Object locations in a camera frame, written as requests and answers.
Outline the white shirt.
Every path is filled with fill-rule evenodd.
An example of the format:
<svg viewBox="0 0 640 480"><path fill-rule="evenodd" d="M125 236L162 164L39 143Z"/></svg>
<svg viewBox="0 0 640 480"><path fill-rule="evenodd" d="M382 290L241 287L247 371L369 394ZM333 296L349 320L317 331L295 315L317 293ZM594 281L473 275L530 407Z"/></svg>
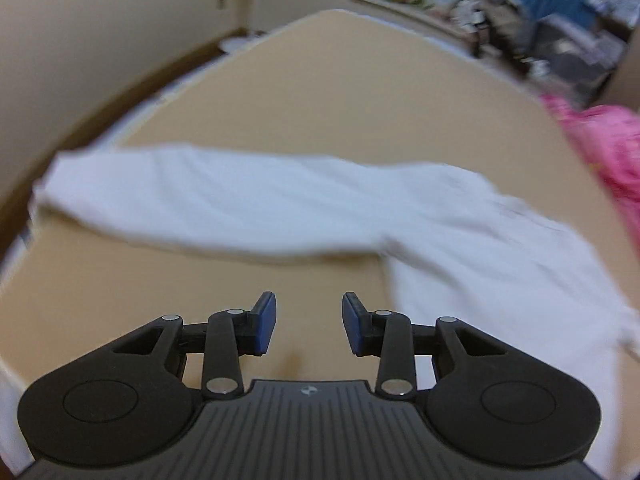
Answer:
<svg viewBox="0 0 640 480"><path fill-rule="evenodd" d="M587 462L613 473L618 350L638 344L638 312L576 231L480 174L169 144L58 155L32 202L163 248L377 254L413 321L456 316L587 385L602 410Z"/></svg>

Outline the beige bed mattress cover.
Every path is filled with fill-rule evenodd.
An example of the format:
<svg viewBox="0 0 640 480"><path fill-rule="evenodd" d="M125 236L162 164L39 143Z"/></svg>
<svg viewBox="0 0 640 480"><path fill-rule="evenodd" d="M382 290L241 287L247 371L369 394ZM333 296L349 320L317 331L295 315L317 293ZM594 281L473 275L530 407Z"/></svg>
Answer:
<svg viewBox="0 0 640 480"><path fill-rule="evenodd" d="M603 188L539 102L408 32L342 11L305 18L216 64L143 124L135 146L190 142L355 162L443 162L570 224L631 302L639 261ZM165 313L202 322L278 298L270 350L247 376L373 378L349 351L340 303L388 297L373 258L214 259L134 246L58 216L43 219L1 289L1 359L28 384Z"/></svg>

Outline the pink quilt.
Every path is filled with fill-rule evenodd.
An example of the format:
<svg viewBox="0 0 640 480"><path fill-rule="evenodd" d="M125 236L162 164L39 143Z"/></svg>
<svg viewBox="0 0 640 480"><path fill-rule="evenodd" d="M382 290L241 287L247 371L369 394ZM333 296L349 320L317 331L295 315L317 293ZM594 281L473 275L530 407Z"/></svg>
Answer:
<svg viewBox="0 0 640 480"><path fill-rule="evenodd" d="M543 94L540 102L608 190L639 249L639 114L619 105L578 110L552 94Z"/></svg>

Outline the clear plastic storage bin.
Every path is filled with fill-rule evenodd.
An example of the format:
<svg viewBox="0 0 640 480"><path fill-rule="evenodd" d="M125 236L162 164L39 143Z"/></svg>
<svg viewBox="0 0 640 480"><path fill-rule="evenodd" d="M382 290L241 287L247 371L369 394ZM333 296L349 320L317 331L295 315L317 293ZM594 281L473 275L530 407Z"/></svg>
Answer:
<svg viewBox="0 0 640 480"><path fill-rule="evenodd" d="M560 14L539 21L528 43L528 78L579 107L599 96L623 59L627 44L606 30L590 32Z"/></svg>

